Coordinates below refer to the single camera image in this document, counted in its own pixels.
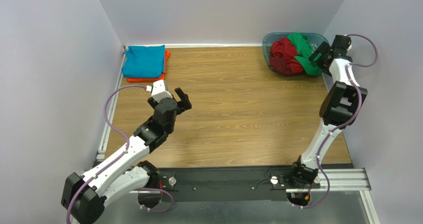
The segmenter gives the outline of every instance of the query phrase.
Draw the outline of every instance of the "white wall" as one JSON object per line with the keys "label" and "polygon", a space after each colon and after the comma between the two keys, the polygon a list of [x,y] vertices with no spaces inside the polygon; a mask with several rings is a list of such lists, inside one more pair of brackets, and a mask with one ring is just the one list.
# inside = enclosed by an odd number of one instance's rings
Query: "white wall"
{"label": "white wall", "polygon": [[[327,29],[374,40],[378,63],[354,68],[368,97],[344,134],[353,163],[366,167],[383,224],[423,220],[423,0],[345,0]],[[356,62],[370,63],[371,45],[353,39]]]}
{"label": "white wall", "polygon": [[261,43],[270,32],[323,34],[344,0],[100,0],[124,45]]}
{"label": "white wall", "polygon": [[0,223],[65,223],[122,47],[98,0],[0,0]]}

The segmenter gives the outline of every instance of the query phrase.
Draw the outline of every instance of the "pile of folded clothes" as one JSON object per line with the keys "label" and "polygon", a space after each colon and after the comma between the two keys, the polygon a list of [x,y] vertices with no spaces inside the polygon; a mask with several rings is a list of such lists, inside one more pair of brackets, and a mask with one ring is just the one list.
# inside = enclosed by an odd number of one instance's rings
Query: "pile of folded clothes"
{"label": "pile of folded clothes", "polygon": [[129,46],[122,68],[127,82],[151,82],[164,79],[170,52],[158,47]]}
{"label": "pile of folded clothes", "polygon": [[315,61],[320,55],[312,62],[308,60],[313,52],[314,48],[308,43],[306,35],[290,34],[272,44],[269,56],[270,67],[283,75],[319,75],[323,71]]}

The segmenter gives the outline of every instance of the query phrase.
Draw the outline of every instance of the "blue plastic basket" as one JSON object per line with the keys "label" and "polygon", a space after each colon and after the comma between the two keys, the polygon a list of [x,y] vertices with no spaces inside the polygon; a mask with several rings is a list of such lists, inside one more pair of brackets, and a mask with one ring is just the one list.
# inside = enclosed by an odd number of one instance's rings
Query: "blue plastic basket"
{"label": "blue plastic basket", "polygon": [[[293,33],[270,33],[266,35],[263,39],[263,56],[265,57],[267,66],[270,68],[270,70],[274,72],[275,70],[272,67],[270,67],[270,62],[269,62],[270,48],[272,47],[272,44],[274,42],[278,41],[279,39],[283,37],[287,37],[290,34],[293,34]],[[310,43],[311,45],[314,45],[315,48],[319,47],[322,42],[329,43],[328,40],[320,34],[316,34],[316,33],[302,33],[302,34],[307,35],[308,43]]]}

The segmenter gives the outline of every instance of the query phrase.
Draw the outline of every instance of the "white baseboard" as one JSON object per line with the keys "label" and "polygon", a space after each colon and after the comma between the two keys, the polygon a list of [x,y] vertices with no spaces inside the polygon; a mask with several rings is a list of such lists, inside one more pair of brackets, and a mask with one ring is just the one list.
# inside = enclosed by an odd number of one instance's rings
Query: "white baseboard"
{"label": "white baseboard", "polygon": [[[163,44],[147,44],[135,46],[160,46]],[[164,44],[166,48],[213,48],[213,47],[261,47],[262,44]]]}
{"label": "white baseboard", "polygon": [[[125,53],[122,54],[122,62],[121,62],[121,69],[119,69],[119,74],[118,74],[118,79],[116,81],[115,84],[115,88],[113,89],[113,91],[115,91],[116,89],[118,89],[121,86],[122,83],[122,67],[125,63]],[[107,111],[107,118],[109,119],[109,121],[112,123],[113,122],[113,117],[115,115],[115,109],[116,109],[116,104],[118,103],[118,97],[119,97],[119,93],[117,93],[112,100],[109,102],[109,110]],[[98,161],[103,161],[104,159],[104,155],[106,152],[106,148],[107,148],[107,144],[109,143],[109,135],[110,135],[110,126],[104,122],[104,128],[103,128],[103,134],[101,135],[101,140],[100,140],[100,144],[98,146],[98,151],[97,151],[97,156],[96,156],[96,160]]]}

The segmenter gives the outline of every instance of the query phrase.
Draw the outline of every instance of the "metal floor panel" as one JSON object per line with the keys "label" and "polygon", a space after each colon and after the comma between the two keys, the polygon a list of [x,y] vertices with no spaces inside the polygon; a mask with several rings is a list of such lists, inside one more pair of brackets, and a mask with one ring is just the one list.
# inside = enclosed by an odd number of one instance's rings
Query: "metal floor panel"
{"label": "metal floor panel", "polygon": [[[312,193],[317,201],[323,192]],[[166,208],[162,203],[157,209]],[[319,206],[299,210],[287,202],[182,202],[168,213],[140,210],[137,193],[112,203],[96,224],[368,224],[359,191],[331,192]]]}

